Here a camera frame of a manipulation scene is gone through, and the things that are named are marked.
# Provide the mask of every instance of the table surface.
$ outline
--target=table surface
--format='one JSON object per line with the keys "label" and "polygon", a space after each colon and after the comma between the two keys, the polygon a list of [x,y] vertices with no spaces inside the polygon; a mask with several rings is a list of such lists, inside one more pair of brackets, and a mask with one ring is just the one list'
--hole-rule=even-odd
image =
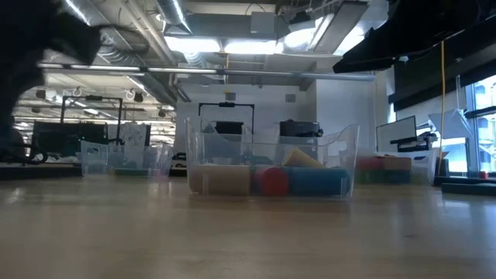
{"label": "table surface", "polygon": [[496,199],[200,198],[185,180],[1,182],[2,278],[495,278]]}

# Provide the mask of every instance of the yellow cable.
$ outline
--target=yellow cable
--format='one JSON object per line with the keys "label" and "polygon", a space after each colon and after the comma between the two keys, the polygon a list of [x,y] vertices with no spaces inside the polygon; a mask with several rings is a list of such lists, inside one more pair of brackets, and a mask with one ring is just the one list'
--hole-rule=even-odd
{"label": "yellow cable", "polygon": [[446,95],[446,75],[444,65],[444,41],[441,42],[441,84],[443,85],[443,100],[441,101],[441,130],[439,131],[439,164],[437,175],[441,174],[441,159],[443,158],[443,131],[444,131],[444,98]]}

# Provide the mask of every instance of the transparent storage container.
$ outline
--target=transparent storage container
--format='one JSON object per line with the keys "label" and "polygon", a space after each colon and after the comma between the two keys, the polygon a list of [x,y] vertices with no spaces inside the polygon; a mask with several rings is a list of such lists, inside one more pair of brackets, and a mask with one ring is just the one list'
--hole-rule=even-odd
{"label": "transparent storage container", "polygon": [[266,143],[265,136],[222,135],[205,119],[186,119],[188,184],[199,195],[348,199],[358,132],[352,125],[321,138]]}
{"label": "transparent storage container", "polygon": [[83,174],[167,176],[172,147],[108,146],[81,141]]}
{"label": "transparent storage container", "polygon": [[436,150],[380,153],[360,150],[356,159],[358,184],[432,184]]}

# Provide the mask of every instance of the white wall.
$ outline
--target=white wall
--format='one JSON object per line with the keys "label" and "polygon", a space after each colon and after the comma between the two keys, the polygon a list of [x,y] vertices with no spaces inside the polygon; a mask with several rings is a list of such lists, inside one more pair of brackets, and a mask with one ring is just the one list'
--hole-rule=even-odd
{"label": "white wall", "polygon": [[357,124],[360,126],[359,146],[374,148],[375,85],[373,81],[317,81],[317,121],[324,133],[337,133]]}
{"label": "white wall", "polygon": [[[330,81],[318,80],[308,90],[299,91],[295,86],[231,85],[229,91],[236,93],[236,103],[255,104],[255,133],[278,127],[280,121],[320,122],[324,133],[337,133],[351,124],[360,126],[359,145],[375,147],[377,126],[376,95],[383,94],[380,103],[387,102],[385,86],[378,93],[376,81]],[[192,103],[177,104],[176,143],[177,150],[184,150],[184,120],[198,116],[199,102],[224,102],[224,85],[203,88],[196,84],[184,84],[183,89]],[[296,94],[296,103],[286,103],[286,94]],[[225,110],[211,107],[202,109],[202,116],[210,120],[251,122],[249,109]]]}
{"label": "white wall", "polygon": [[[184,84],[183,89],[191,98],[191,103],[177,104],[176,140],[174,148],[184,150],[184,121],[187,117],[198,116],[198,103],[225,102],[225,85],[210,85],[204,88],[196,84]],[[236,93],[236,104],[254,104],[255,133],[268,129],[278,128],[280,121],[293,119],[295,121],[306,121],[305,105],[306,94],[299,91],[297,86],[275,86],[267,85],[262,88],[252,85],[230,85],[230,92]],[[286,103],[286,94],[296,94],[295,103]],[[240,121],[251,126],[251,108],[219,108],[214,106],[203,106],[201,116],[209,120]]]}

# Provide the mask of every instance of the beige foam block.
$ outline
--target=beige foam block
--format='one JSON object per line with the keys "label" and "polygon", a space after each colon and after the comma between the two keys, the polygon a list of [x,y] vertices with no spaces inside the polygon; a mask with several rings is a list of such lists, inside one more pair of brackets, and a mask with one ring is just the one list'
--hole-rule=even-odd
{"label": "beige foam block", "polygon": [[315,168],[326,168],[322,163],[316,159],[310,157],[305,152],[294,148],[284,159],[284,167],[315,167]]}
{"label": "beige foam block", "polygon": [[249,166],[198,165],[188,170],[189,187],[202,195],[244,196],[250,193]]}

